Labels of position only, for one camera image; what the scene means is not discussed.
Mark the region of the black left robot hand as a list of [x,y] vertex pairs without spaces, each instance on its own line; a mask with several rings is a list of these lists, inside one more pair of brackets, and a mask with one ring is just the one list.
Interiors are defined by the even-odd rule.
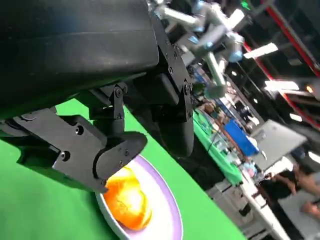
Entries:
[[125,131],[131,81],[166,149],[193,151],[190,76],[144,0],[3,0],[0,138],[18,162],[72,188],[104,193],[147,137]]

